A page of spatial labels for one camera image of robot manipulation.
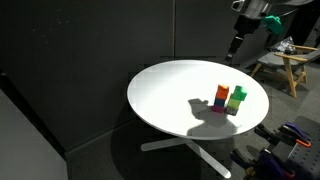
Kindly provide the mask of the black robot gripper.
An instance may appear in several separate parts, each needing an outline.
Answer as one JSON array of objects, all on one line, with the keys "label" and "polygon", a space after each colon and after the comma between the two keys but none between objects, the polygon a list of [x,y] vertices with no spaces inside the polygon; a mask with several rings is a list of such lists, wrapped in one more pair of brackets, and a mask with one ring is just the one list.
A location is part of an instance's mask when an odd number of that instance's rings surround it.
[{"label": "black robot gripper", "polygon": [[233,56],[236,54],[237,50],[241,46],[244,36],[246,34],[253,34],[254,31],[260,26],[260,19],[252,19],[245,15],[240,15],[234,25],[234,29],[237,31],[237,36],[235,36],[231,42],[231,46],[228,50],[227,59],[231,61]]}]

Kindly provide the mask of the robot arm with teal part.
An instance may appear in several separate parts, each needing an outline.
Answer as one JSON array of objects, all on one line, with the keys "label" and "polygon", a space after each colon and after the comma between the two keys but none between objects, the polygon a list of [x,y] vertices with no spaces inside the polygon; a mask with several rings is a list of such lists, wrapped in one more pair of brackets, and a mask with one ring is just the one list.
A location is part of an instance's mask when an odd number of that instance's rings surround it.
[{"label": "robot arm with teal part", "polygon": [[302,6],[312,1],[313,0],[234,0],[231,9],[239,12],[238,19],[234,25],[237,33],[231,42],[225,60],[231,62],[233,56],[240,48],[244,37],[247,34],[253,34],[261,24],[264,24],[267,31],[271,34],[280,34],[284,30],[280,15],[272,15],[269,13],[273,6]]}]

